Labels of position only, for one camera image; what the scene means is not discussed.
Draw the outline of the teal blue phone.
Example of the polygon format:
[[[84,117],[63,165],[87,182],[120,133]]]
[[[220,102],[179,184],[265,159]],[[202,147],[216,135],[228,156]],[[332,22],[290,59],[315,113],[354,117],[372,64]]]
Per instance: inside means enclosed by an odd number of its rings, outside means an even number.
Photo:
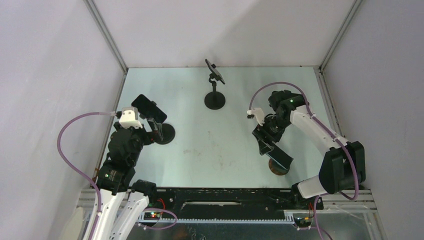
[[[274,146],[272,150],[266,153],[280,168],[289,170],[293,158],[283,151],[280,147]]]

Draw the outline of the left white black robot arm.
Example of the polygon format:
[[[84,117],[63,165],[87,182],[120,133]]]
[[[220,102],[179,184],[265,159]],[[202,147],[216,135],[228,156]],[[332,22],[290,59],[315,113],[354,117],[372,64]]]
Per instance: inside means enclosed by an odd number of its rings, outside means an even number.
[[[146,208],[158,202],[156,184],[145,180],[132,183],[143,147],[168,144],[175,137],[163,133],[162,123],[150,119],[151,131],[138,120],[120,119],[114,124],[106,160],[97,176],[95,204],[83,236],[85,240],[125,240]]]

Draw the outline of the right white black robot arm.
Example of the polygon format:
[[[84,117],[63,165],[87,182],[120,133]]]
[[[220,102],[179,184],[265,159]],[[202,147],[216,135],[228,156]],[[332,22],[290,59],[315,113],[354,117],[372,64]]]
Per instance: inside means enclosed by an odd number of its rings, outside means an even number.
[[[311,198],[358,188],[366,180],[365,149],[359,141],[349,141],[323,124],[312,112],[304,95],[289,90],[273,91],[268,98],[274,111],[264,114],[260,107],[247,110],[247,117],[257,122],[252,131],[260,155],[269,156],[280,174],[288,173],[293,158],[277,143],[287,127],[300,129],[323,156],[316,176],[292,186],[291,204],[304,209]]]

